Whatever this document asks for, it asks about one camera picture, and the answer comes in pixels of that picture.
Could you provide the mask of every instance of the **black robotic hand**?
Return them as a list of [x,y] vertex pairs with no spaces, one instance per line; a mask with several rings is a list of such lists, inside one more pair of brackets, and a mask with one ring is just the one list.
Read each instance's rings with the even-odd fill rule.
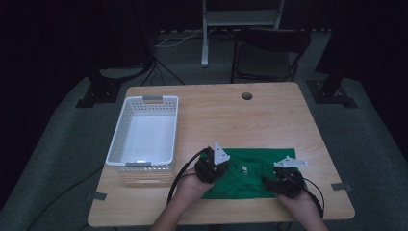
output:
[[273,193],[283,194],[293,199],[304,188],[303,176],[295,167],[275,167],[276,179],[262,177],[267,189]]
[[214,164],[214,150],[207,147],[201,151],[200,158],[195,163],[194,168],[200,181],[212,184],[221,177],[228,168],[229,162]]

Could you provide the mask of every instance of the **gray carpet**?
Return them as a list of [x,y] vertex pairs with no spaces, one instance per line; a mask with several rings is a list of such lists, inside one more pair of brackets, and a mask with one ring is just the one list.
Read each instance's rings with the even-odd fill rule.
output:
[[[161,35],[160,39],[184,34]],[[306,80],[323,80],[314,71],[329,33],[313,33],[301,59],[295,81],[299,84],[333,162],[343,180],[355,218],[329,220],[330,230],[406,230],[408,227],[408,167],[394,140],[372,107],[360,83],[343,80],[343,88],[358,108],[316,104]],[[210,64],[200,66],[201,39],[157,48],[155,56],[185,84],[229,83],[231,41],[210,43]],[[159,66],[146,85],[180,85]],[[125,76],[137,69],[104,70],[107,76]],[[77,109],[89,86],[85,78],[57,108],[33,156],[0,213],[0,230],[147,230],[148,227],[92,228],[87,224],[91,200],[105,162],[115,124],[128,88],[139,86],[148,73],[122,85],[116,103]],[[275,224],[230,224],[222,230],[274,230]],[[207,226],[180,226],[178,230],[208,230]],[[295,223],[291,230],[301,230]]]

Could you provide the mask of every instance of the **wooden table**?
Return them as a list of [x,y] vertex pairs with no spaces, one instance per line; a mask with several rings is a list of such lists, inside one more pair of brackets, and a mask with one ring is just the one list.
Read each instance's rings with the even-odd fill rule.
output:
[[[242,99],[244,92],[253,95]],[[294,148],[300,167],[316,183],[325,199],[325,219],[354,217],[345,190],[331,184],[341,179],[327,152],[304,97],[295,83],[193,85],[129,88],[132,95],[177,95],[179,117],[175,171],[195,153],[219,141],[227,148]],[[309,189],[319,198],[319,192]],[[136,188],[126,185],[117,170],[104,166],[97,188],[107,195],[93,200],[91,226],[150,225],[166,205],[169,187]],[[292,216],[275,199],[200,200],[180,224],[222,224],[291,221]]]

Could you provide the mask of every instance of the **folded green fabric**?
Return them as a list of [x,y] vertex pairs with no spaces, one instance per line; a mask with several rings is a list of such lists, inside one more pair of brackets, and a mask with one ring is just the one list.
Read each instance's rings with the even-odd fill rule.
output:
[[275,197],[262,182],[262,176],[276,179],[273,164],[295,158],[294,149],[224,148],[231,156],[225,174],[203,195],[203,199],[251,199]]

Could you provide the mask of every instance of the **black chair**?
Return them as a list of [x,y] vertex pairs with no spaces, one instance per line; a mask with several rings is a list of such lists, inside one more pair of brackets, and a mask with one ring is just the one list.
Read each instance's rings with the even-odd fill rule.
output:
[[293,81],[297,63],[310,43],[310,35],[305,31],[241,29],[234,42],[231,84],[236,77],[271,82]]

